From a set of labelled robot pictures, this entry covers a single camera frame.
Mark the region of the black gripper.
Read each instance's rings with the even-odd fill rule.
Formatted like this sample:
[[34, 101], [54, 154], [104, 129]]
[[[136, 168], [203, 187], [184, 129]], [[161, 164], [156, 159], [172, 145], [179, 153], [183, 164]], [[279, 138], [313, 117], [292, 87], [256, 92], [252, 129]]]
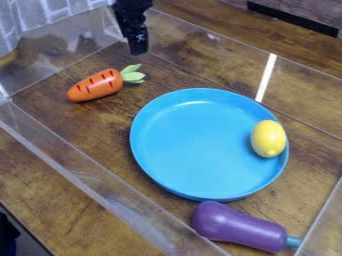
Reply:
[[112, 4], [113, 11], [126, 16], [120, 18], [120, 29], [132, 55], [148, 51], [148, 30], [142, 14], [151, 7], [152, 0], [116, 0]]

